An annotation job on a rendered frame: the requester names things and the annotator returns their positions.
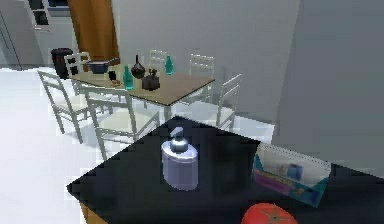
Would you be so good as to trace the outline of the brown dining table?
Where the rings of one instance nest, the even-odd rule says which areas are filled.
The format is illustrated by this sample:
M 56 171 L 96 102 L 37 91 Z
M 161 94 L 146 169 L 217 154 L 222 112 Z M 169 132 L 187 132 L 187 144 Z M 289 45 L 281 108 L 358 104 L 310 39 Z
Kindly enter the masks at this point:
M 210 77 L 182 73 L 175 73 L 173 75 L 160 74 L 158 77 L 160 88 L 153 91 L 142 89 L 142 81 L 134 78 L 133 89 L 128 90 L 128 94 L 145 102 L 162 106 L 164 108 L 165 121 L 172 118 L 171 107 L 175 103 L 215 81 L 214 78 Z M 112 88 L 112 83 L 107 73 L 94 75 L 92 72 L 82 72 L 72 77 L 70 76 L 70 78 L 94 86 Z

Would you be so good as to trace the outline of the white dining chair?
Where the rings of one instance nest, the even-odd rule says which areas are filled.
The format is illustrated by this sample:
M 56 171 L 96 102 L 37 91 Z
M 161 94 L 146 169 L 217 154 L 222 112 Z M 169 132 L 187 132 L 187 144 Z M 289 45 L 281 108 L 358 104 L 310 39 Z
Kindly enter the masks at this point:
M 70 121 L 74 126 L 79 143 L 82 144 L 83 137 L 79 122 L 88 118 L 85 96 L 83 94 L 69 96 L 59 76 L 41 70 L 38 70 L 37 73 L 49 99 L 59 130 L 64 134 L 63 119 Z M 54 98 L 51 89 L 58 90 L 63 98 L 60 100 Z
M 81 84 L 79 89 L 85 100 L 92 118 L 96 138 L 102 159 L 107 160 L 105 142 L 117 142 L 114 136 L 132 138 L 137 141 L 148 129 L 160 126 L 158 110 L 133 108 L 132 97 L 125 89 L 105 88 Z M 97 107 L 107 107 L 109 115 L 99 121 Z
M 189 60 L 189 74 L 202 72 L 210 78 L 214 77 L 215 58 L 211 56 L 204 56 L 199 54 L 192 54 Z M 187 100 L 192 103 L 196 100 L 210 101 L 212 98 L 212 85 L 207 85 L 204 89 L 198 90 L 196 93 L 191 94 Z
M 80 94 L 78 82 L 73 79 L 73 76 L 84 71 L 84 65 L 90 61 L 88 52 L 74 53 L 64 57 L 68 76 L 71 79 L 71 84 L 76 95 Z
M 238 74 L 222 85 L 218 104 L 195 101 L 184 111 L 183 115 L 191 120 L 199 121 L 216 128 L 230 129 L 234 126 L 235 112 L 242 75 Z
M 151 50 L 149 53 L 149 68 L 158 71 L 165 69 L 167 53 L 161 50 Z

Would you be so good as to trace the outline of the teal glass bottle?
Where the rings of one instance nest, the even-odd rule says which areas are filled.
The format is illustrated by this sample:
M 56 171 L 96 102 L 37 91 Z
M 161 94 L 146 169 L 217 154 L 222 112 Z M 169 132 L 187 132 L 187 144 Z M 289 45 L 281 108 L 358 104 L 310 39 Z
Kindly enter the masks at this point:
M 132 76 L 128 66 L 124 67 L 123 83 L 124 83 L 124 87 L 126 90 L 131 90 L 134 86 L 133 76 Z
M 172 75 L 174 73 L 174 65 L 173 65 L 173 61 L 171 59 L 171 56 L 168 55 L 166 57 L 166 61 L 165 61 L 165 71 L 166 71 L 166 74 L 167 75 Z

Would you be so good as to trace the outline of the black box-shaped object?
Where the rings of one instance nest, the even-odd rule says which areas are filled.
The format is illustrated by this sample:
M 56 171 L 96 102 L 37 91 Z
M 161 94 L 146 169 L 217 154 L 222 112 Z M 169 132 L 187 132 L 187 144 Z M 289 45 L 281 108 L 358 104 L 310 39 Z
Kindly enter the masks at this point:
M 150 69 L 149 75 L 142 79 L 142 88 L 148 91 L 154 91 L 160 87 L 159 77 L 156 69 Z

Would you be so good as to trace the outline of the grey soap dispenser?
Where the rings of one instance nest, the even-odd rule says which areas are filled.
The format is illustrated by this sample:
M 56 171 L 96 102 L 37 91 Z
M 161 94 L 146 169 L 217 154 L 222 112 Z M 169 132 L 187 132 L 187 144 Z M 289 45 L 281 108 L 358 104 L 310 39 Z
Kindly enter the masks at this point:
M 191 191 L 198 186 L 198 151 L 183 135 L 183 128 L 170 133 L 171 140 L 161 145 L 164 180 L 180 191 Z

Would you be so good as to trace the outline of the dark brown vase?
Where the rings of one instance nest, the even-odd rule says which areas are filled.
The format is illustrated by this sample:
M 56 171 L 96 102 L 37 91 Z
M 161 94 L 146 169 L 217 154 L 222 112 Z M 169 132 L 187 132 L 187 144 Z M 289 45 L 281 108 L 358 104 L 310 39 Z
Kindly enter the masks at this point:
M 132 75 L 137 79 L 142 79 L 145 76 L 145 67 L 139 62 L 139 56 L 136 56 L 136 62 L 131 68 Z

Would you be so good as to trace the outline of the black counter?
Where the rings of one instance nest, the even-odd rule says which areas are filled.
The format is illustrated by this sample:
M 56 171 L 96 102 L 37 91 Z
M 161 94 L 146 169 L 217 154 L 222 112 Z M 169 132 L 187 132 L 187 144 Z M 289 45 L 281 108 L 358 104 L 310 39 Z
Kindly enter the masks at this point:
M 161 145 L 181 127 L 198 151 L 198 186 L 172 188 L 163 178 Z M 384 224 L 384 180 L 332 168 L 318 207 L 251 179 L 258 141 L 181 117 L 90 170 L 68 192 L 107 224 L 240 224 L 255 203 L 275 204 L 298 224 Z

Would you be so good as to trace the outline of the dark blue pan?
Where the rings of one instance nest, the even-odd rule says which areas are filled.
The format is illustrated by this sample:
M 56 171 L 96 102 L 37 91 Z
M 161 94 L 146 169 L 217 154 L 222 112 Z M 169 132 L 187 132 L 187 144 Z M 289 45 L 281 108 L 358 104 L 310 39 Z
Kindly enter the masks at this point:
M 108 71 L 110 64 L 114 61 L 116 61 L 116 58 L 102 61 L 93 60 L 87 62 L 86 65 L 94 74 L 104 74 Z

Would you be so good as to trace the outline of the teal tissue box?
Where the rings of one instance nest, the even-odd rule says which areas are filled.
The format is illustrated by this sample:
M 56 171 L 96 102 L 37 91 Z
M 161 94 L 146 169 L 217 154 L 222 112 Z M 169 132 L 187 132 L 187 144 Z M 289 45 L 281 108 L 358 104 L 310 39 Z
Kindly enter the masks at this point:
M 257 147 L 252 180 L 317 207 L 328 184 L 331 163 L 267 143 Z

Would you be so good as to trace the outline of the red tomato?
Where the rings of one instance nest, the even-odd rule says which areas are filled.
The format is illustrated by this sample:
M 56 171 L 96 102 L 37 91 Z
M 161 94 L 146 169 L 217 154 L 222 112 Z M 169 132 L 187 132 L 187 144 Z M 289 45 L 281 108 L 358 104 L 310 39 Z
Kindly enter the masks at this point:
M 241 224 L 298 224 L 298 222 L 290 213 L 275 204 L 256 203 L 247 209 Z

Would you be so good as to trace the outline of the brown wooden door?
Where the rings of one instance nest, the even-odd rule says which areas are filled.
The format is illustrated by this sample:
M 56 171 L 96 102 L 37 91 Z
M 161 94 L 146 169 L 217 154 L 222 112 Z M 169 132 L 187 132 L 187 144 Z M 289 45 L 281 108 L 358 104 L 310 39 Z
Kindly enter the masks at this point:
M 80 52 L 92 60 L 119 57 L 111 0 L 68 0 Z

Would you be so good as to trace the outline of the black bin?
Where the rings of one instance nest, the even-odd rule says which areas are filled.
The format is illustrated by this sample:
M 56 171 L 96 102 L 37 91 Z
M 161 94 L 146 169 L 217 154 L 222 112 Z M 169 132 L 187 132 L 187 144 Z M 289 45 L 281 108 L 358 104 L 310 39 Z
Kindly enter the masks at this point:
M 68 78 L 68 70 L 66 67 L 66 60 L 64 59 L 67 55 L 72 55 L 73 51 L 70 48 L 56 48 L 51 51 L 52 62 L 54 64 L 56 73 L 61 79 Z

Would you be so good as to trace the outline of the grey fridge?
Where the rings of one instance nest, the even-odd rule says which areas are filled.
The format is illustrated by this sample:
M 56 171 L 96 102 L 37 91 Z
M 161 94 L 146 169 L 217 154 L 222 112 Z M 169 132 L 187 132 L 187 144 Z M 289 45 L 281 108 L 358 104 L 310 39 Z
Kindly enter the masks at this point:
M 20 64 L 16 49 L 14 47 L 11 35 L 9 33 L 4 15 L 0 10 L 0 46 L 2 48 L 2 54 L 4 60 L 9 68 L 15 70 L 21 70 L 22 66 Z

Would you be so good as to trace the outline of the grey wall cupboard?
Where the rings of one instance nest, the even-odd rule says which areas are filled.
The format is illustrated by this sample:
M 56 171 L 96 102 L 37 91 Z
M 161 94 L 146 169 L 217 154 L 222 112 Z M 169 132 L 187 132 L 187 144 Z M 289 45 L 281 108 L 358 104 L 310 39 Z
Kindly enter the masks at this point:
M 48 12 L 48 0 L 24 0 L 32 22 L 32 29 L 38 32 L 53 31 L 51 16 Z

